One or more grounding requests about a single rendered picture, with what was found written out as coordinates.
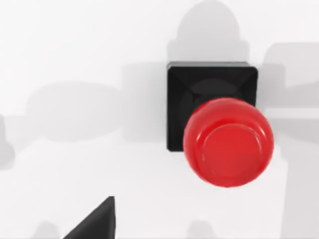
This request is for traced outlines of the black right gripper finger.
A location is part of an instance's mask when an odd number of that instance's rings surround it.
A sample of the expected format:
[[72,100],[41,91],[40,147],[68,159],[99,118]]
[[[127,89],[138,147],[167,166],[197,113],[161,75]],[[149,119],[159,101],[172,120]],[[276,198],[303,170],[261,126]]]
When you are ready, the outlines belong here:
[[115,239],[115,197],[109,196],[63,239]]

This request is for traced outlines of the black square button base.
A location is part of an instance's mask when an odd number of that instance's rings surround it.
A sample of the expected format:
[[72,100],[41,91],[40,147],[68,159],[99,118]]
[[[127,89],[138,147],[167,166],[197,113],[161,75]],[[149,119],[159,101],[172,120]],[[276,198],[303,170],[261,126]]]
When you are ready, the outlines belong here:
[[247,62],[169,62],[167,65],[166,147],[182,152],[191,114],[203,103],[236,98],[256,104],[258,69]]

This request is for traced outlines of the red push button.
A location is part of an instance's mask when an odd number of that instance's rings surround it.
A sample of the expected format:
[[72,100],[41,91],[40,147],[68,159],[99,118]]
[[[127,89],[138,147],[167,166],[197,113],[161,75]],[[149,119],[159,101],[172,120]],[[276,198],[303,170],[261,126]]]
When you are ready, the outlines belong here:
[[219,98],[192,113],[184,130],[183,151],[203,181],[238,187],[265,171],[274,152],[274,133],[256,107],[235,98]]

